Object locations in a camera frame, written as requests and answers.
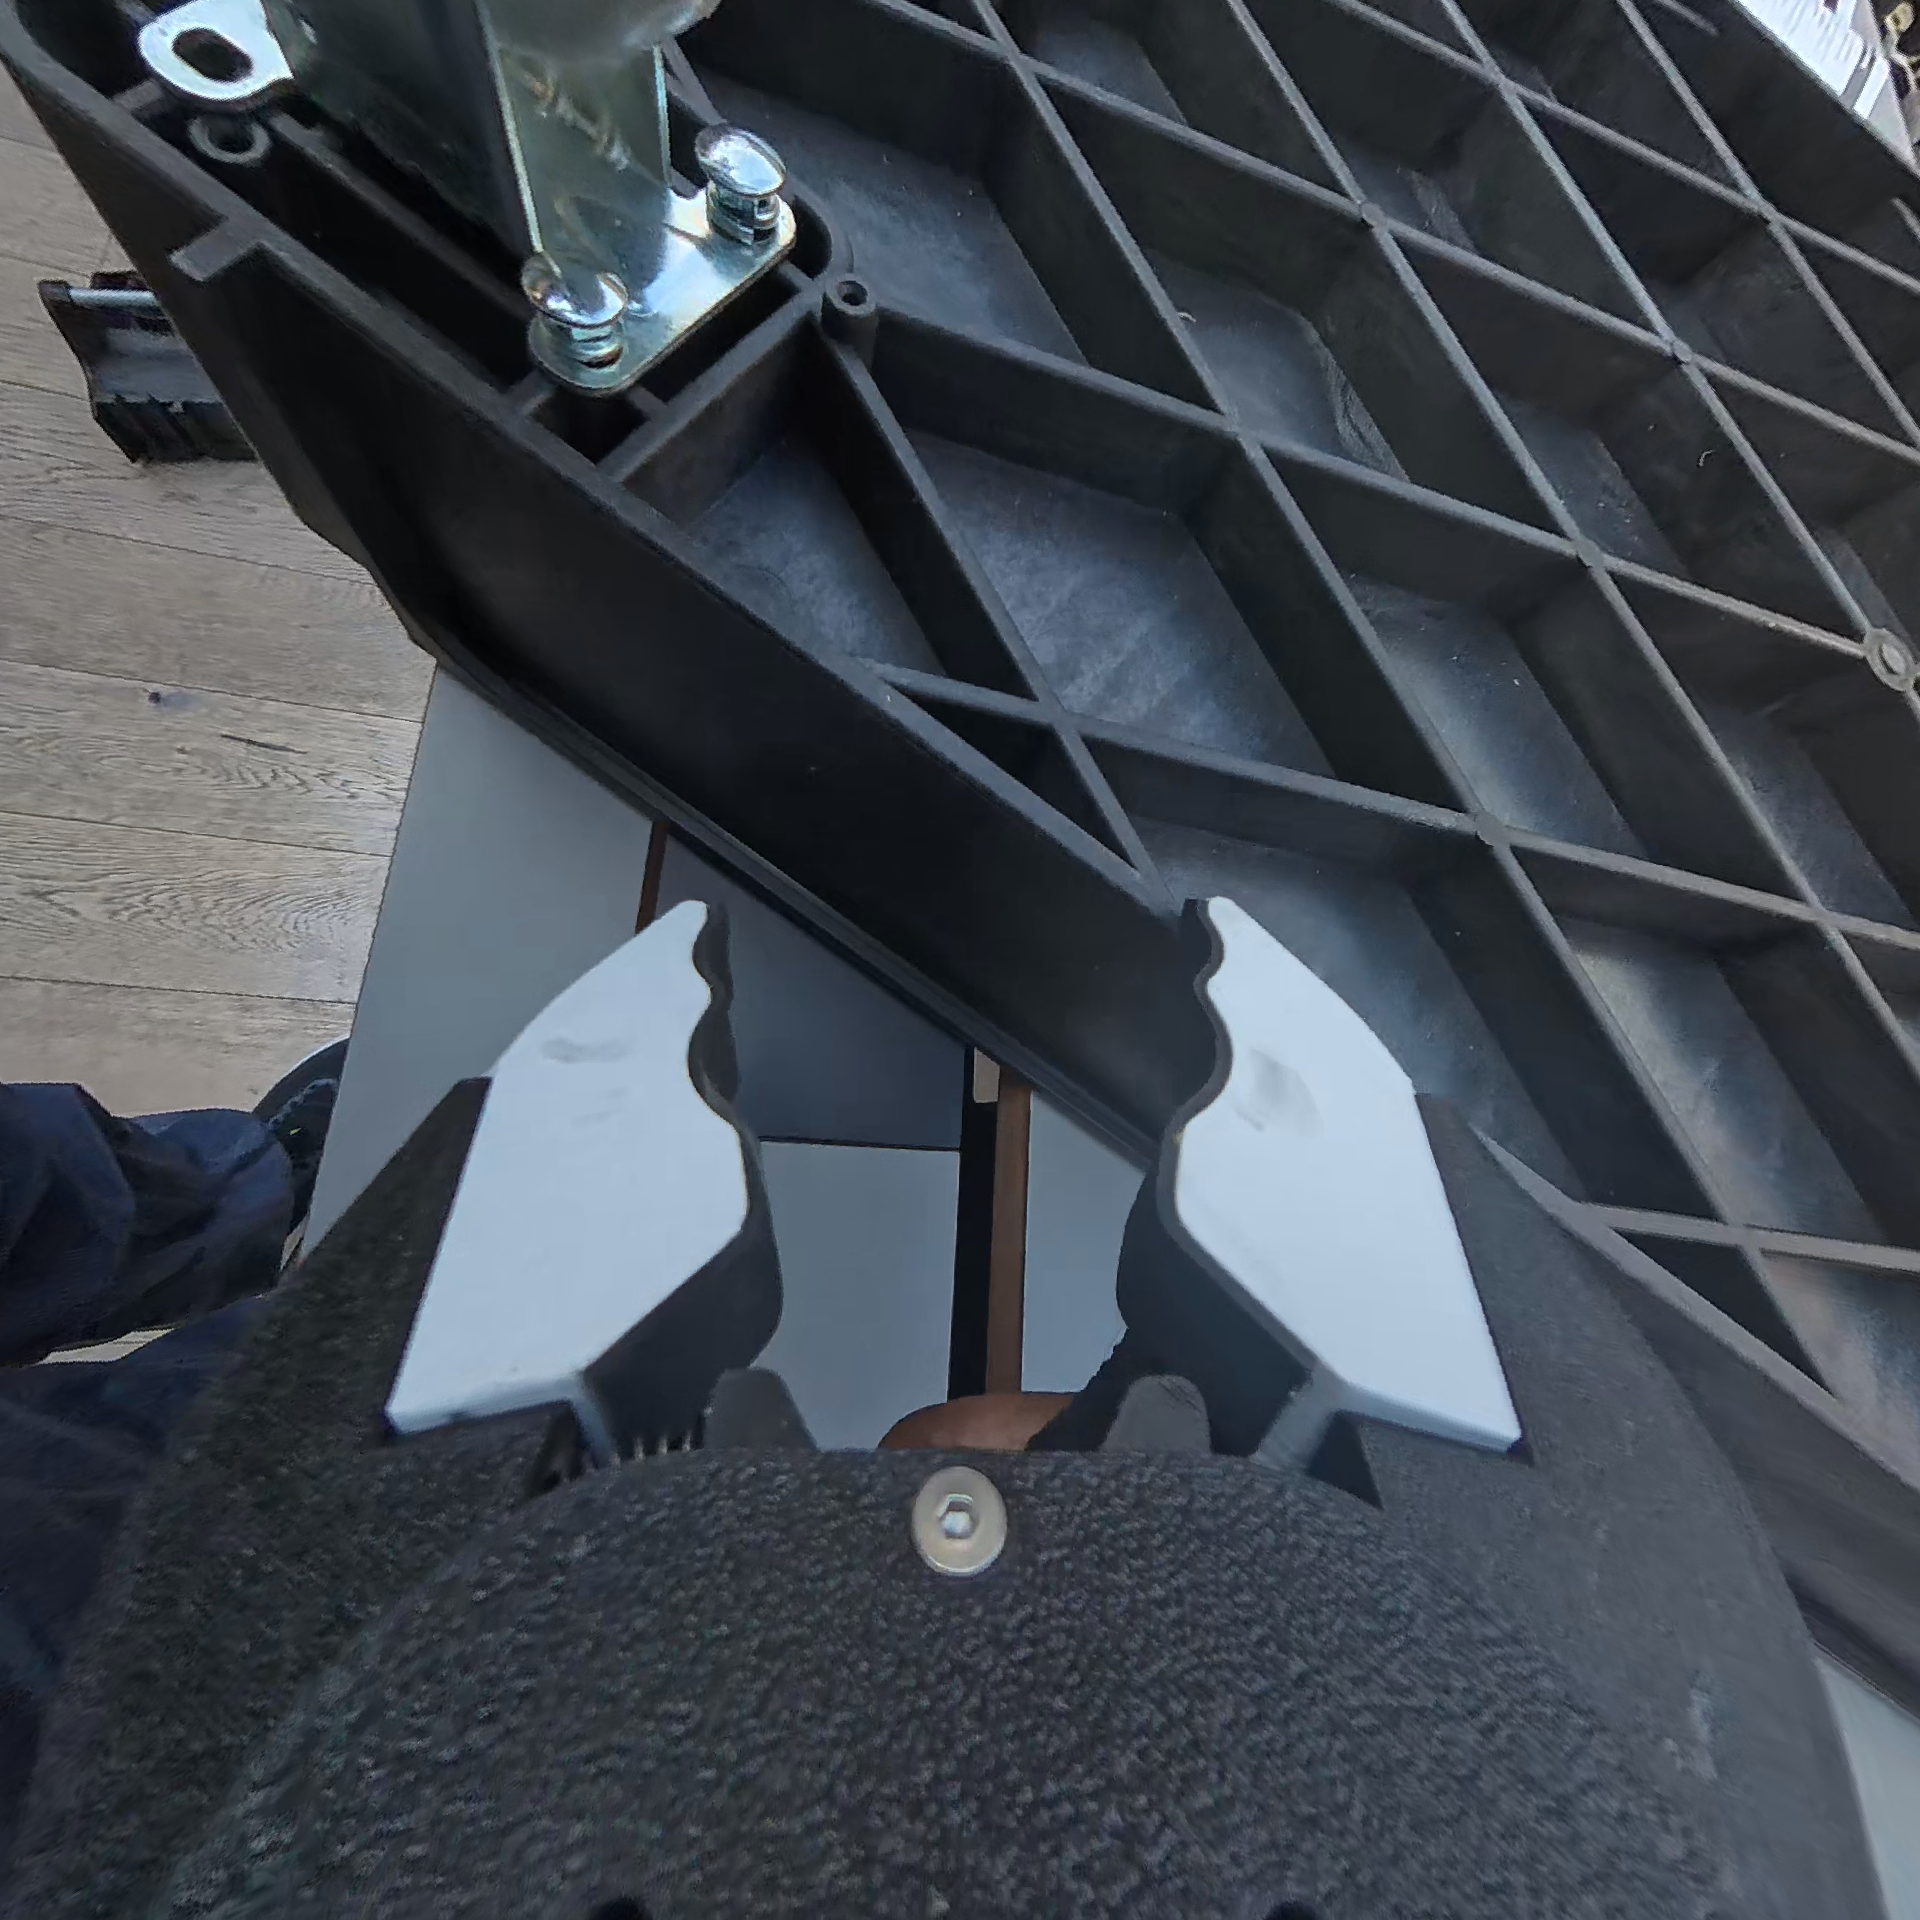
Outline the grey desk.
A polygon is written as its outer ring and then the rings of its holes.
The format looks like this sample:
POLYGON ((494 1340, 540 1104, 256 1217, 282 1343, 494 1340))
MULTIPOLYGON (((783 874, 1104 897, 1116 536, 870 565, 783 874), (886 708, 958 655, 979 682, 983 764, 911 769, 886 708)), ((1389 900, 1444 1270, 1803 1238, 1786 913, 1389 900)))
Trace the grey desk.
POLYGON ((733 925, 740 1108, 765 1140, 786 1309, 767 1363, 826 1446, 947 1397, 961 1117, 947 1030, 774 912, 565 756, 436 676, 310 1211, 323 1238, 405 1138, 656 890, 733 925))

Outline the brown wooden desk beam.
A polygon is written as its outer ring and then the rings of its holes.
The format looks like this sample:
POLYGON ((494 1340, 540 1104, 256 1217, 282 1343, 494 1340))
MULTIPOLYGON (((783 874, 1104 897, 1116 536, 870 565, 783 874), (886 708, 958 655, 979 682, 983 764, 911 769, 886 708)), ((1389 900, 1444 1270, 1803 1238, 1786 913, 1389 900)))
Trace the brown wooden desk beam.
POLYGON ((972 1051, 961 1096, 947 1396, 1025 1382, 1034 1086, 972 1051))

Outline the person's right shoe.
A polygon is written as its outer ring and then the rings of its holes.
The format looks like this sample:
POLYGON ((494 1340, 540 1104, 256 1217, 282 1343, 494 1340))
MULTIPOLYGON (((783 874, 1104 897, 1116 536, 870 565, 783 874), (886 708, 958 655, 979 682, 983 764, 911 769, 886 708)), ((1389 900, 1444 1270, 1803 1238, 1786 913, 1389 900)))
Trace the person's right shoe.
POLYGON ((348 1039, 338 1039, 307 1052, 254 1105, 290 1163, 299 1217, 310 1211, 346 1061, 348 1039))

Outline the white caster with metal bracket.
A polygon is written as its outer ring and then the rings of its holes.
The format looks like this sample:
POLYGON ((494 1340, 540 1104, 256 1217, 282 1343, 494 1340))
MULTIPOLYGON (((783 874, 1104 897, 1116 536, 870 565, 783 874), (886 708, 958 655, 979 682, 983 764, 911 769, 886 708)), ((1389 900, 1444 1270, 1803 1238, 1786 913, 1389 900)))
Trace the white caster with metal bracket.
POLYGON ((299 92, 369 135, 517 250, 613 270, 628 344, 603 375, 624 396, 765 279, 796 244, 709 226, 705 176, 680 185, 668 135, 668 45, 715 4, 174 4, 140 26, 147 73, 202 108, 299 92))

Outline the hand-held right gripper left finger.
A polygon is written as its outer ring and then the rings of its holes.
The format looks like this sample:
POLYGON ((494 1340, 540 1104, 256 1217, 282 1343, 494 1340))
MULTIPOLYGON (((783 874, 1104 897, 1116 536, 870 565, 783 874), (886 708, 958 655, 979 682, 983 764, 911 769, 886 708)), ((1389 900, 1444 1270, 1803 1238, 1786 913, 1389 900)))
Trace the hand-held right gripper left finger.
POLYGON ((725 912, 687 900, 506 1046, 391 1427, 565 1404, 597 1463, 703 1440, 783 1317, 733 996, 725 912))

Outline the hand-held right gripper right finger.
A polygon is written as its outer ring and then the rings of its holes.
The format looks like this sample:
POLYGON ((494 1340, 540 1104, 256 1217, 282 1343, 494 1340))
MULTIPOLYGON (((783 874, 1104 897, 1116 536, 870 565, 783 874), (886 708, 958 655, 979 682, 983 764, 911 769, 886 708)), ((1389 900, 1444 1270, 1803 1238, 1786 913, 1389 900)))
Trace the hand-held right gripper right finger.
POLYGON ((1413 1079, 1236 900, 1190 900, 1211 1040, 1127 1217, 1124 1329, 1214 1449, 1308 1465, 1340 1419, 1522 1443, 1413 1079))

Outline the black plastic dolly platform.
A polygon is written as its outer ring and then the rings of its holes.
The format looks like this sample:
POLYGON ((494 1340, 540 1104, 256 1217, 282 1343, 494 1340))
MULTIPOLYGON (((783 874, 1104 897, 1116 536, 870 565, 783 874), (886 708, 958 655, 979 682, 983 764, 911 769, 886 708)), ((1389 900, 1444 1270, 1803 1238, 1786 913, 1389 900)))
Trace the black plastic dolly platform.
POLYGON ((624 396, 156 4, 4 64, 307 526, 1124 1148, 1240 900, 1693 1288, 1818 1636, 1918 1695, 1918 164, 1734 4, 722 4, 799 239, 624 396))

